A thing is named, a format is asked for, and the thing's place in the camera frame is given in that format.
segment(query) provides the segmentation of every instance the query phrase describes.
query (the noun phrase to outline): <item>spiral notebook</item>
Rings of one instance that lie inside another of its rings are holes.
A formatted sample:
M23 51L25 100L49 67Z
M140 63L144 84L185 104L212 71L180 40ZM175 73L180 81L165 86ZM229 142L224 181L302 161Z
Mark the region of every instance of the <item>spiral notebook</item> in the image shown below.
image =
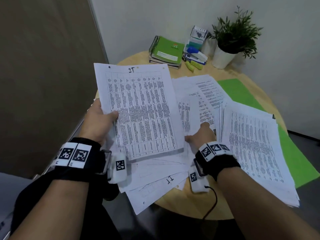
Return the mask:
M184 44L157 35L149 48L149 62L178 68L181 66L183 48Z

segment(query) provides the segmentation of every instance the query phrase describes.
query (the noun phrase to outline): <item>green folder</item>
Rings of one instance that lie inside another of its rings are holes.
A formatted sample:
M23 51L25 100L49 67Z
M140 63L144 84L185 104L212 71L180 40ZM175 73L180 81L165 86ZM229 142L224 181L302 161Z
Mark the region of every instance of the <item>green folder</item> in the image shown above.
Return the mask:
M218 81L233 101L265 111L249 90L238 79ZM286 132L278 125L280 144L284 159L298 188L320 176Z
M164 62L181 64L184 44L168 40L162 36L155 36L149 49L152 58Z

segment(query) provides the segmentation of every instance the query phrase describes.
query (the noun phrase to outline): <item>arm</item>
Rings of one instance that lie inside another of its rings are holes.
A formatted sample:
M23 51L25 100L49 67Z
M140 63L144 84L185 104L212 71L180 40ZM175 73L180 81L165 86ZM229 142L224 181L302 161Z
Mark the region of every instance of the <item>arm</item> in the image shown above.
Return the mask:
M103 114L97 99L84 118L79 137L102 145L117 117L117 111ZM53 180L10 239L79 239L88 189L87 182Z
M185 140L199 149L216 137L205 122ZM320 239L316 230L239 167L223 169L217 183L246 239Z

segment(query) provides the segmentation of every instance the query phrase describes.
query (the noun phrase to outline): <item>round wooden table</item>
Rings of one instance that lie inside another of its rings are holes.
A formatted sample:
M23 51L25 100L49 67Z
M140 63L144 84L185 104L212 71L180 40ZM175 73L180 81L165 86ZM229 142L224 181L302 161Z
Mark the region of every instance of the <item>round wooden table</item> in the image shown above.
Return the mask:
M137 53L133 56L130 56L121 62L118 63L120 66L128 66L128 65L143 65L150 64L149 63L149 53L147 51L143 51ZM232 66L227 66L223 70L219 70L211 65L211 61L208 61L207 64L203 67L201 71L198 69L194 70L192 73L187 69L186 65L181 65L181 68L174 69L169 68L171 78L178 78L182 76L197 76L197 75L205 75L209 74L215 80L225 80L237 78L239 79L246 88L250 91L250 93L255 97L255 99L262 105L262 107L266 110L266 112L270 114L274 114L276 117L277 123L282 126L282 128L287 131L286 125L275 107L272 103L271 99L266 95L266 93L259 88L249 77L244 75L243 73L239 73L235 71ZM214 210L207 216L207 220L227 220L233 219L233 215L230 211L230 208L222 195L222 192L217 187L216 182L211 176L208 176L208 180L210 186L214 188L218 196L218 203ZM203 216L210 210L210 208L215 203L215 195L210 190L209 193L193 193L191 191L190 180L187 178L186 184L183 190L178 190L176 188L170 190L163 197L158 199L155 203L158 206L161 206L167 210L172 212L202 219Z

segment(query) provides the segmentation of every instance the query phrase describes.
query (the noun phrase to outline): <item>floor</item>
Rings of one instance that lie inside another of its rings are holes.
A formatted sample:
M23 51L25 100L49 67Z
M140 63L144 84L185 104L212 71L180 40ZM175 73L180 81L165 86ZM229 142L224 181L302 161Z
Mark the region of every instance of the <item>floor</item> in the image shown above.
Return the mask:
M291 139L320 172L320 146L318 142L290 134ZM300 208L293 210L320 232L320 178L297 189ZM111 201L103 202L123 239L190 238L213 239L218 222L206 221L200 229L200 220L184 217L155 204L135 215L125 193Z

